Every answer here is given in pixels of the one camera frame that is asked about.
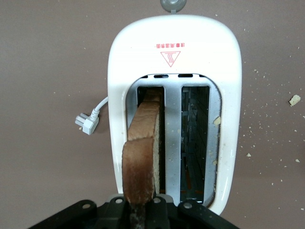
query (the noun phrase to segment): power cord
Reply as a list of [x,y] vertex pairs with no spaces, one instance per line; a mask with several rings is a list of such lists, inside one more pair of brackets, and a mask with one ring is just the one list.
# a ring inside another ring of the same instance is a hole
[[75,123],[82,127],[82,131],[88,135],[91,135],[97,124],[99,123],[100,109],[108,102],[108,97],[104,98],[93,110],[90,116],[83,113],[78,115],[75,119]]

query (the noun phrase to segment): white plastic casing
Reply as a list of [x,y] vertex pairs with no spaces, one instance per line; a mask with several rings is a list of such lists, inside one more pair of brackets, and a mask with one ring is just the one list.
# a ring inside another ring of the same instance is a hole
[[222,23],[202,16],[147,18],[128,25],[117,35],[108,63],[108,108],[119,193],[122,193],[122,149],[127,140],[125,98],[130,86],[149,74],[195,73],[212,80],[222,98],[216,191],[209,209],[216,214],[223,211],[234,172],[241,63],[239,45],[233,33]]

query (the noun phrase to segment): red triangle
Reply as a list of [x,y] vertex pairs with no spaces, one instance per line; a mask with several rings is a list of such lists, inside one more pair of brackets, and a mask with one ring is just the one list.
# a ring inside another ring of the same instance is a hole
[[177,57],[179,56],[180,51],[161,52],[161,54],[168,63],[168,65],[172,67],[173,63],[175,63]]

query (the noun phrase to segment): bread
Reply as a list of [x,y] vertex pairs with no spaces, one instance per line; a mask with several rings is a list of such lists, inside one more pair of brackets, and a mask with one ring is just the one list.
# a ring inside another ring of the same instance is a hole
[[163,94],[148,89],[128,130],[122,154],[124,196],[130,204],[144,205],[159,193],[159,125]]

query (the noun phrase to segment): gray knob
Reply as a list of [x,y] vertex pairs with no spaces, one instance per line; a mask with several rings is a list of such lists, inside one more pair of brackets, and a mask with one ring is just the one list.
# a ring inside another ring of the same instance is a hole
[[186,5],[186,0],[160,0],[160,3],[167,12],[179,12]]

